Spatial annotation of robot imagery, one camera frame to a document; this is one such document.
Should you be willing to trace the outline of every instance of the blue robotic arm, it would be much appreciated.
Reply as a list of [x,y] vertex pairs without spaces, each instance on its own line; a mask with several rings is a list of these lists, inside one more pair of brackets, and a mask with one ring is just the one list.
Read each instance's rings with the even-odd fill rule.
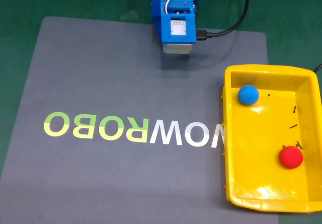
[[152,19],[165,53],[190,53],[197,42],[196,2],[198,0],[152,0]]

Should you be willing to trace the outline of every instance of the mat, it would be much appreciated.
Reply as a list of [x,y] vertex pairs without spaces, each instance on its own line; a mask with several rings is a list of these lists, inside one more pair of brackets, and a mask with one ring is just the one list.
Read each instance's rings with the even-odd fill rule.
[[45,18],[0,223],[278,223],[225,198],[223,74],[246,63],[267,63],[264,34],[165,55],[152,25]]

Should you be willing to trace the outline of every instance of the green surface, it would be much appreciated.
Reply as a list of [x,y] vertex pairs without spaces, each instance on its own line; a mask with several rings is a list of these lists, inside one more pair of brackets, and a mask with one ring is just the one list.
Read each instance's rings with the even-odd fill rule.
[[[42,19],[63,16],[150,24],[150,1],[0,0],[0,169]],[[197,25],[227,28],[243,6],[244,0],[201,0]],[[322,63],[321,12],[322,0],[251,0],[240,29],[266,34],[269,64],[314,69]],[[322,213],[282,214],[279,220],[281,224],[321,223]]]

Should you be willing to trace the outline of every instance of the yellow bin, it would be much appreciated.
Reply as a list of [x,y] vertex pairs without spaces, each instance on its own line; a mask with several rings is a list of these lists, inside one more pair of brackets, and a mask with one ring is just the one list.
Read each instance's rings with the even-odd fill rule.
[[[259,90],[252,106],[238,101],[245,85]],[[227,200],[261,211],[322,210],[322,110],[315,73],[280,65],[230,66],[222,98]],[[279,163],[280,150],[290,145],[303,153],[296,169]]]

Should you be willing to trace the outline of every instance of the robotic arm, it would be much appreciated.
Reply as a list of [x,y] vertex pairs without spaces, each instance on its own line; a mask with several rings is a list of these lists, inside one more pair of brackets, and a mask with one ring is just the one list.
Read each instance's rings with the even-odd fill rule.
[[230,33],[242,23],[249,5],[249,0],[246,0],[242,16],[231,28],[219,33],[210,33],[196,29],[197,1],[152,0],[152,19],[165,53],[189,54],[197,40]]

